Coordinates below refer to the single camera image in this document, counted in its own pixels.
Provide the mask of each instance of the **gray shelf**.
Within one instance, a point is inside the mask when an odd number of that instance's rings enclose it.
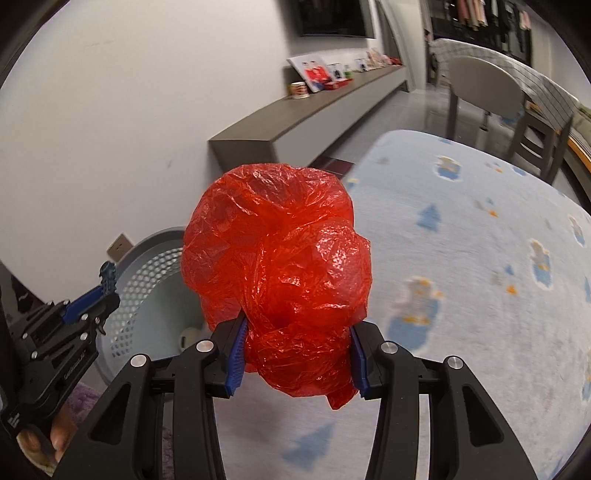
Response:
[[[224,171],[245,163],[308,165],[406,81],[407,70],[401,66],[357,73],[352,82],[338,90],[299,100],[277,100],[209,142]]]

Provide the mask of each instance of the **crumpled plastic bag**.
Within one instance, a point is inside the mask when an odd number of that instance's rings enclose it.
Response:
[[[353,204],[330,173],[244,165],[203,194],[185,231],[181,272],[210,328],[248,318],[250,371],[293,397],[356,393],[348,327],[366,317],[369,241],[353,230]]]

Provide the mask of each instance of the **wall socket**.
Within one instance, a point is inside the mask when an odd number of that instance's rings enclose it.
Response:
[[[117,263],[124,255],[134,247],[133,243],[125,236],[124,233],[117,237],[117,240],[107,249],[109,258]]]

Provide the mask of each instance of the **blue gripper pad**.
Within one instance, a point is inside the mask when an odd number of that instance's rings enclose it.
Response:
[[[80,316],[86,313],[102,297],[115,292],[115,264],[112,262],[103,263],[100,267],[99,275],[100,285],[98,287],[89,290],[66,307],[66,311],[62,317],[62,321],[65,324],[76,323],[80,319]]]
[[[246,341],[246,333],[248,332],[248,321],[246,316],[242,319],[236,340],[232,345],[232,350],[228,357],[228,377],[226,379],[226,389],[229,395],[234,395],[234,392],[242,384],[242,377],[244,377],[244,342]]]
[[[351,376],[353,377],[353,385],[359,390],[361,397],[365,397],[369,390],[367,360],[363,353],[363,349],[361,348],[361,343],[357,336],[357,332],[355,331],[355,327],[350,327],[349,331],[351,333],[351,347],[349,352],[351,357]]]

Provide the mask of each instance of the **tiled floor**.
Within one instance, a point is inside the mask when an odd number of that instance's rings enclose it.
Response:
[[[354,129],[333,144],[324,154],[351,163],[357,163],[373,146],[376,140],[386,132],[399,129],[417,130],[440,137],[445,136],[447,111],[449,108],[449,90],[428,85],[426,90],[396,92]],[[460,100],[456,124],[456,141],[474,147],[478,127],[482,123],[483,111]],[[500,117],[493,115],[489,123],[488,141],[485,151],[502,158],[513,130],[500,122]],[[526,170],[530,165],[519,157],[514,163]],[[564,172],[559,171],[553,186],[567,197],[579,203],[577,195]]]

